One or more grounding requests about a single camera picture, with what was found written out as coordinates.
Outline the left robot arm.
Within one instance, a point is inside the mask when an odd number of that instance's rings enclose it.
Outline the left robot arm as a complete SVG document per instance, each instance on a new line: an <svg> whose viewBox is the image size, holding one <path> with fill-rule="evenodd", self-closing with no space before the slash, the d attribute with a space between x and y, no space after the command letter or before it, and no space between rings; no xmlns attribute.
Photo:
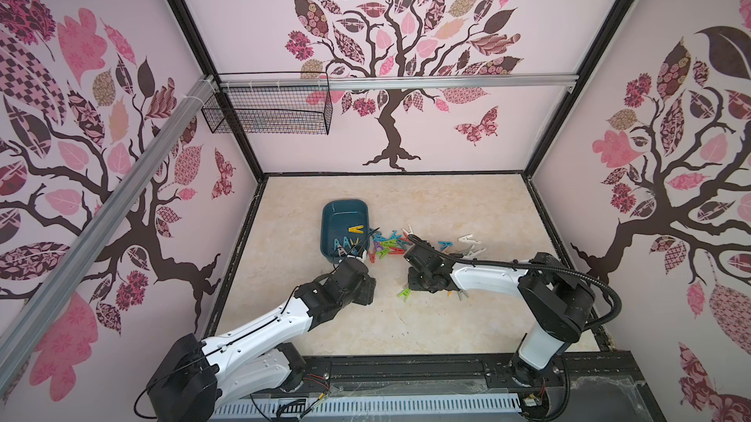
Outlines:
<svg viewBox="0 0 751 422"><path fill-rule="evenodd" d="M368 306L376 281L359 257L301 284L279 307L224 334L176 340L145 388L156 421L207 421L217 408L257 391L298 386L304 361L291 339Z"/></svg>

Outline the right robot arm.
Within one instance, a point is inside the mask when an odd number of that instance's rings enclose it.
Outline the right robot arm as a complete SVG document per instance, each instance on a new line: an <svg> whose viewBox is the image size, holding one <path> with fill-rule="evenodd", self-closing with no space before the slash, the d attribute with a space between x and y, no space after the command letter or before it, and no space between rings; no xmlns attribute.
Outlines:
<svg viewBox="0 0 751 422"><path fill-rule="evenodd" d="M587 330L594 291L588 281L548 253L539 253L526 263L482 265L418 240L404 258L413 291L481 290L524 300L535 324L510 361L510 375L520 386L539 384L553 359L577 343Z"/></svg>

